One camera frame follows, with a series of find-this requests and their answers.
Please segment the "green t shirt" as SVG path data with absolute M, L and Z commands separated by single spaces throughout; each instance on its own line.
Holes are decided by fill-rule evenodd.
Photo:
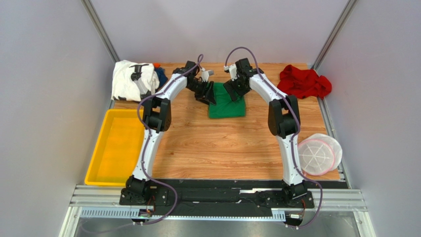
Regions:
M 230 95 L 225 90 L 223 83 L 214 83 L 214 95 L 216 105 L 209 105 L 208 117 L 210 119 L 226 119 L 246 116 L 246 102 L 244 97 L 239 97 L 232 101 Z

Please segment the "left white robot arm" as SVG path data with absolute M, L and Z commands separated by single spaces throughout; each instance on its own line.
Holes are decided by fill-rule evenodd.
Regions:
M 186 65 L 176 68 L 168 82 L 157 93 L 147 93 L 140 106 L 143 115 L 140 119 L 145 127 L 144 141 L 139 160 L 132 175 L 126 182 L 124 191 L 145 196 L 149 194 L 153 165 L 164 133 L 171 125 L 171 102 L 185 88 L 194 92 L 197 101 L 216 105 L 214 82 L 209 77 L 213 70 L 206 70 L 199 63 L 187 61 Z

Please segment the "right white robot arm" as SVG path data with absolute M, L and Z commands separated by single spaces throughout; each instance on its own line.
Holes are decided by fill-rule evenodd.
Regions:
M 260 69 L 254 69 L 247 58 L 240 59 L 224 71 L 231 77 L 223 84 L 230 99 L 236 101 L 254 90 L 268 104 L 268 128 L 279 143 L 283 162 L 284 196 L 296 199 L 307 194 L 304 178 L 298 168 L 297 134 L 300 129 L 298 101 L 281 92 Z

